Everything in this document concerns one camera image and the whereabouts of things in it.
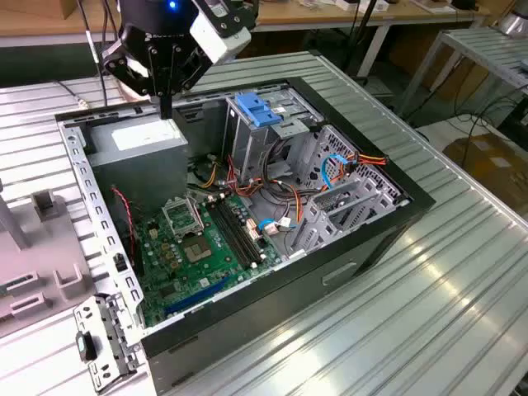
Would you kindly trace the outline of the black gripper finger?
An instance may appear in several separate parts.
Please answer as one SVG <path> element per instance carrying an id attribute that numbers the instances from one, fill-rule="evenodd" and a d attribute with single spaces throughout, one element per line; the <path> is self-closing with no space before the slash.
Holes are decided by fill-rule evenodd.
<path id="1" fill-rule="evenodd" d="M 159 116 L 167 119 L 167 84 L 158 65 L 158 50 L 152 45 L 112 45 L 102 52 L 106 71 L 141 96 L 157 100 Z"/>
<path id="2" fill-rule="evenodd" d="M 190 91 L 212 66 L 212 62 L 202 48 L 196 46 L 191 51 L 173 45 L 167 96 L 165 97 L 165 118 L 172 118 L 172 99 Z"/>

